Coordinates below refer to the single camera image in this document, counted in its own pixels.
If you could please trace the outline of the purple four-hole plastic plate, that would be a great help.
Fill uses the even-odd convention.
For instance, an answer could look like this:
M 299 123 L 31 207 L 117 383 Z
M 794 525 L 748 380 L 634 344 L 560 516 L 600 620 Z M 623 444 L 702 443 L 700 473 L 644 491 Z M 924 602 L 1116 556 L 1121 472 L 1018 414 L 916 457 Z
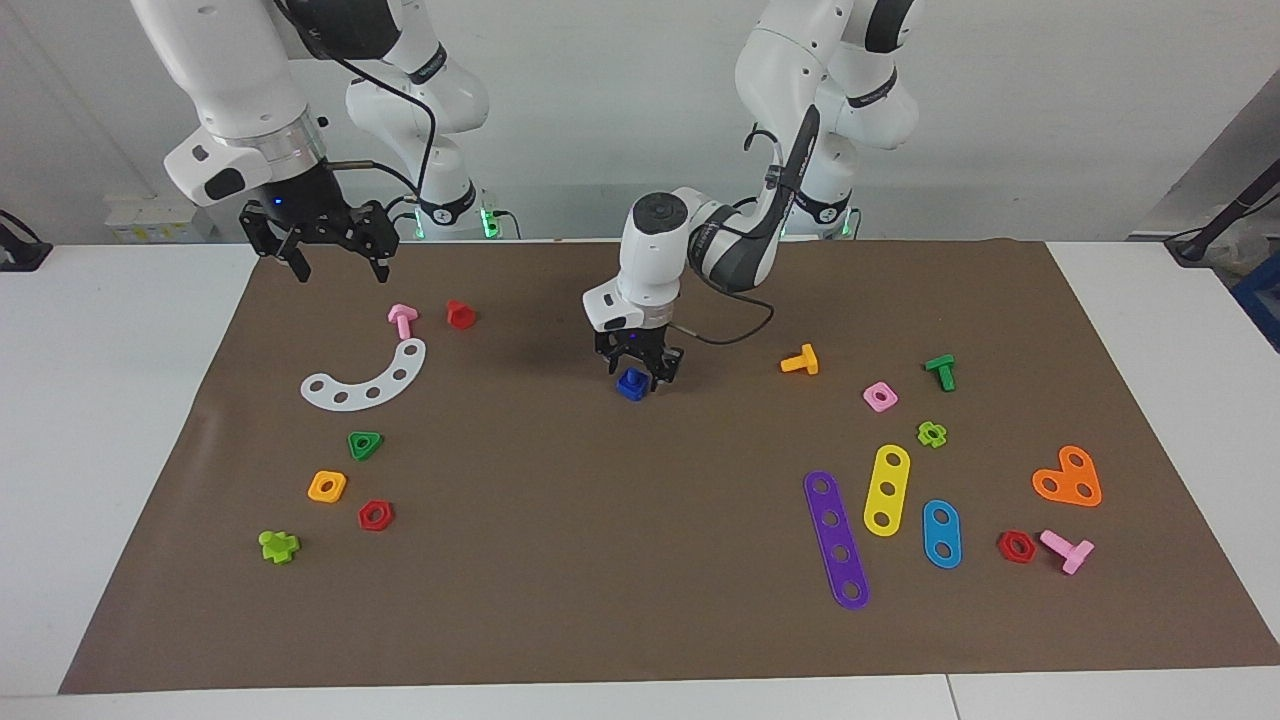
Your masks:
M 814 470 L 803 484 L 829 592 L 842 609 L 864 609 L 870 587 L 838 482 L 828 471 Z

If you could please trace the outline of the blue two-hole plastic plate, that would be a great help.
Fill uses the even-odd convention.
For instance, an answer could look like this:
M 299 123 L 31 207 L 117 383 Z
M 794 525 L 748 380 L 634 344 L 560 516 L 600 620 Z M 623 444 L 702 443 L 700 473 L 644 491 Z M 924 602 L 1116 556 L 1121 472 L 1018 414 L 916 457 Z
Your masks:
M 963 561 L 963 527 L 957 510 L 942 498 L 932 498 L 922 510 L 922 543 L 925 559 L 936 568 L 952 570 Z

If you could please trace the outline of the black clamp device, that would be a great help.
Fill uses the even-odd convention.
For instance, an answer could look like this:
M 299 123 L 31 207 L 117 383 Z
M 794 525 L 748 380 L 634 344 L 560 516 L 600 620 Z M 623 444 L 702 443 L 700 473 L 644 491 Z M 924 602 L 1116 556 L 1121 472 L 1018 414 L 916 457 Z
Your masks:
M 36 272 L 52 249 L 20 218 L 0 209 L 0 272 Z

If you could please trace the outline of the blue crate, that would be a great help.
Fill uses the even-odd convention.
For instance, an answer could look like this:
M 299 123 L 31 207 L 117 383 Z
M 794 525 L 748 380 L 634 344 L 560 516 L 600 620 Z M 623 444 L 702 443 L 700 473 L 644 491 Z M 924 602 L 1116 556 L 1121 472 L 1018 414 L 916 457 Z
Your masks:
M 1280 250 L 1235 283 L 1230 295 L 1280 354 Z

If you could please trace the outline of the black stand pole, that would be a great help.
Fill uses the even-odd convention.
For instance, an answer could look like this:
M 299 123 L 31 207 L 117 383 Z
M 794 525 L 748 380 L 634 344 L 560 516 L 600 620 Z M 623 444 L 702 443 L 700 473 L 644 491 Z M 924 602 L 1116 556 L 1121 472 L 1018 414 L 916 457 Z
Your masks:
M 1280 199 L 1280 179 L 1251 184 L 1207 224 L 1175 233 L 1164 241 L 1165 249 L 1181 266 L 1201 266 L 1213 241 L 1239 220 L 1253 217 Z

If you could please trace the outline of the white curved five-hole plate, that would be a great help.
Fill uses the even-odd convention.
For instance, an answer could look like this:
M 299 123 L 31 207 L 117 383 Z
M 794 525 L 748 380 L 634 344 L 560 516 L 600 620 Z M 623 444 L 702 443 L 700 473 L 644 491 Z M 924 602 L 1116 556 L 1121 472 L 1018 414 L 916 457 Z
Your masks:
M 310 405 L 329 413 L 360 413 L 402 395 L 421 372 L 428 356 L 424 340 L 410 337 L 396 346 L 387 369 L 372 379 L 346 383 L 326 373 L 306 377 L 300 395 Z

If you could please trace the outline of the white cardboard box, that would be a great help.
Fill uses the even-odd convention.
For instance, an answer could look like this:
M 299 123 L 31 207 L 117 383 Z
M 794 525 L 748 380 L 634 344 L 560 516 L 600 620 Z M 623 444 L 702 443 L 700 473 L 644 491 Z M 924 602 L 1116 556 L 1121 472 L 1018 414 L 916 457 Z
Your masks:
M 106 195 L 104 225 L 118 243 L 211 243 L 212 219 L 189 200 Z

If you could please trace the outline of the yellow three-hole plastic plate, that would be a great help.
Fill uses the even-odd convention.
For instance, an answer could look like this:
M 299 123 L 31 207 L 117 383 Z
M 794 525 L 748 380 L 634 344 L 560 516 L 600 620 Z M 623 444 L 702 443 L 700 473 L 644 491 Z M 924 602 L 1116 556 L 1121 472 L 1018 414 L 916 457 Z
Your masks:
M 882 445 L 876 451 L 870 483 L 863 509 L 865 528 L 877 537 L 895 536 L 902 520 L 911 459 L 899 445 Z

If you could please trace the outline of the orange angled three-hole plate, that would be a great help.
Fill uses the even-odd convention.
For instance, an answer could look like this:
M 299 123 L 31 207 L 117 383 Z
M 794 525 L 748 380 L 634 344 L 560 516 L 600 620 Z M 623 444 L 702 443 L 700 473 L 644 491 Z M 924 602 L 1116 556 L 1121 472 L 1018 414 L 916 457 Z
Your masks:
M 1060 468 L 1037 469 L 1030 478 L 1033 491 L 1050 502 L 1097 507 L 1103 493 L 1092 456 L 1076 445 L 1059 451 Z

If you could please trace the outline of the brown table mat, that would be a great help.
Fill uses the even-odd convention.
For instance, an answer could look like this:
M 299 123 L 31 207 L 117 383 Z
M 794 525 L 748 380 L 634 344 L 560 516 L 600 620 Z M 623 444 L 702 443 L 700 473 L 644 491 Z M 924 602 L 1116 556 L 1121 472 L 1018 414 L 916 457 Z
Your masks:
M 639 682 L 1280 664 L 1280 642 L 1042 243 L 792 243 L 777 318 L 727 348 L 686 343 L 678 379 L 623 398 L 581 293 L 608 243 L 402 249 L 379 284 L 311 249 L 301 284 L 261 261 L 61 683 L 65 693 L 289 685 Z M 460 331 L 445 301 L 477 313 Z M 329 413 L 419 310 L 428 356 L 398 397 Z M 820 372 L 780 363 L 815 348 Z M 957 388 L 923 363 L 952 354 Z M 888 383 L 874 413 L 861 393 Z M 916 438 L 946 427 L 941 448 Z M 384 436 L 356 462 L 347 437 Z M 901 527 L 863 509 L 876 451 L 911 469 Z M 1097 507 L 1030 486 L 1065 445 Z M 337 503 L 306 495 L 340 471 Z M 870 601 L 840 607 L 804 492 L 838 482 Z M 394 521 L 364 530 L 358 510 Z M 922 510 L 959 512 L 963 561 L 923 553 Z M 1094 551 L 1074 575 L 1039 541 Z M 300 538 L 288 564 L 259 534 Z M 1036 542 L 1029 564 L 997 548 Z

